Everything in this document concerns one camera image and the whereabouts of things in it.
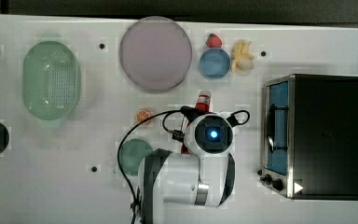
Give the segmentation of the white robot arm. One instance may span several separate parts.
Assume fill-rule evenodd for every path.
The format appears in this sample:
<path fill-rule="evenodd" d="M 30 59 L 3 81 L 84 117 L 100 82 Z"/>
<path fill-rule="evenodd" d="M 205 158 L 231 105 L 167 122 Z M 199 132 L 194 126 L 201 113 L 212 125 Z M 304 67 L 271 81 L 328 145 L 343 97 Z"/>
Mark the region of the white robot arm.
<path fill-rule="evenodd" d="M 164 206 L 179 203 L 218 207 L 235 183 L 234 115 L 209 113 L 191 118 L 183 143 L 188 155 L 158 148 L 141 162 L 141 208 L 136 224 L 164 224 Z"/>

